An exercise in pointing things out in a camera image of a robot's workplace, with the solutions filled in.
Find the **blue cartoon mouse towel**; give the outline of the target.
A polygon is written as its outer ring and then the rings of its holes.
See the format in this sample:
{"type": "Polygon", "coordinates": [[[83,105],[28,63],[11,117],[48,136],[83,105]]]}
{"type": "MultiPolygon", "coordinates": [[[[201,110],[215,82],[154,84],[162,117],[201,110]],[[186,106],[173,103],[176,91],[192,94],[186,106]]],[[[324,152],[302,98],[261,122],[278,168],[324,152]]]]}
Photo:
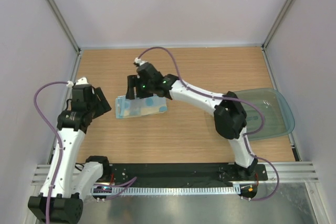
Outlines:
{"type": "Polygon", "coordinates": [[[160,114],[167,111],[166,98],[154,95],[148,98],[127,99],[124,95],[115,99],[116,119],[160,114]]]}

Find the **teal transparent plastic tub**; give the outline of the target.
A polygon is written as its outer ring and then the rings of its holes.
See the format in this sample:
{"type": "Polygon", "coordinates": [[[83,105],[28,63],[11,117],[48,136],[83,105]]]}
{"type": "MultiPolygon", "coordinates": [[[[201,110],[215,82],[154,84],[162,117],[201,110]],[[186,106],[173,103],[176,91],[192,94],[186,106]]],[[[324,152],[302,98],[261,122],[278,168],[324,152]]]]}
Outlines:
{"type": "Polygon", "coordinates": [[[292,111],[281,93],[271,88],[236,91],[239,99],[255,105],[265,117],[261,131],[250,135],[249,141],[281,137],[290,134],[295,128],[292,111]]]}

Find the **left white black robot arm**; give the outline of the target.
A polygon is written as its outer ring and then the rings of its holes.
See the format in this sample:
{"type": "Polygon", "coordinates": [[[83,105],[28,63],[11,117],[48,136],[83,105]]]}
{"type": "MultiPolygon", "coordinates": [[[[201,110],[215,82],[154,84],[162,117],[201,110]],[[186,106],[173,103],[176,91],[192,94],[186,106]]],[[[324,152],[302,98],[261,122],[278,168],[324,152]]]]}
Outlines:
{"type": "Polygon", "coordinates": [[[83,202],[95,182],[111,177],[108,158],[89,156],[77,177],[77,155],[93,119],[111,111],[101,88],[80,84],[71,89],[69,105],[52,130],[57,138],[49,172],[38,196],[31,196],[29,210],[43,223],[78,223],[83,202]]]}

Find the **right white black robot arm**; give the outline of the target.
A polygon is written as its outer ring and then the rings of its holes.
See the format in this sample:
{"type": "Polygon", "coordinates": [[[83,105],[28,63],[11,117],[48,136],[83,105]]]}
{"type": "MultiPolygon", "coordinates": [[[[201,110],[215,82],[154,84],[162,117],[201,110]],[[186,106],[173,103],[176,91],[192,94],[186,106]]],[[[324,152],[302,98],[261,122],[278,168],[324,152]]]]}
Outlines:
{"type": "Polygon", "coordinates": [[[226,94],[211,93],[184,83],[172,74],[160,78],[158,82],[146,80],[138,75],[129,75],[127,83],[126,98],[129,100],[157,95],[186,102],[212,115],[216,132],[229,141],[234,152],[238,177],[248,180],[254,176],[258,160],[251,151],[247,138],[246,111],[237,101],[238,97],[235,93],[230,91],[226,94]]]}

